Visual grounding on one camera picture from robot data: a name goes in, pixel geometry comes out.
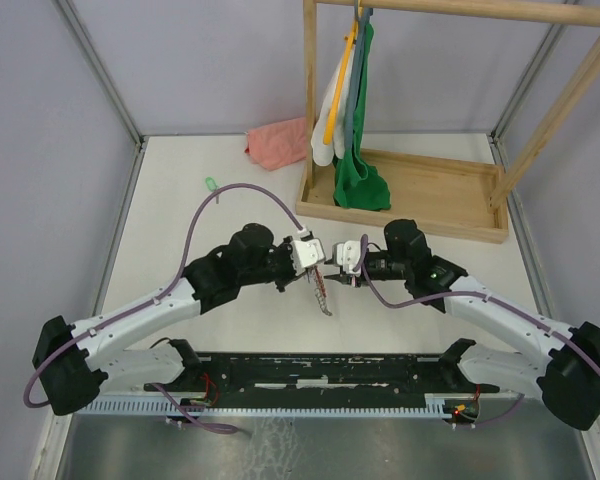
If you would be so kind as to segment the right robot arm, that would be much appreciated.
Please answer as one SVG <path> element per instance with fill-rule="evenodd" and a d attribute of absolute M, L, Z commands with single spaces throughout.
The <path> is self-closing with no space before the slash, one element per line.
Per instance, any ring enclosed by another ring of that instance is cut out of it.
<path fill-rule="evenodd" d="M 600 328 L 578 327 L 533 313 L 494 293 L 464 268 L 431 252 L 413 220 L 384 228 L 385 248 L 372 252 L 368 238 L 334 250 L 347 281 L 374 288 L 401 281 L 410 294 L 402 307 L 423 304 L 469 322 L 509 346 L 503 352 L 462 339 L 438 368 L 447 389 L 490 385 L 541 401 L 559 420 L 589 429 L 600 416 Z"/>

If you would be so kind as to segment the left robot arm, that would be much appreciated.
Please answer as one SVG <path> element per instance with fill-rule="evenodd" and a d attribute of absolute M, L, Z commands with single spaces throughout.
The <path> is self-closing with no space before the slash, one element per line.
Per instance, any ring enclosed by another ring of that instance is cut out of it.
<path fill-rule="evenodd" d="M 284 291 L 308 277 L 317 297 L 326 298 L 320 264 L 360 273 L 361 246 L 347 241 L 327 255 L 319 239 L 304 232 L 280 244 L 260 224 L 247 224 L 229 242 L 198 258 L 177 274 L 174 283 L 115 312 L 69 324 L 61 316 L 42 327 L 32 363 L 46 405 L 58 416 L 75 413 L 107 390 L 150 383 L 173 383 L 189 390 L 201 378 L 201 366 L 185 341 L 173 340 L 152 352 L 133 344 L 180 321 L 204 315 L 235 300 L 242 288 L 272 283 Z"/>

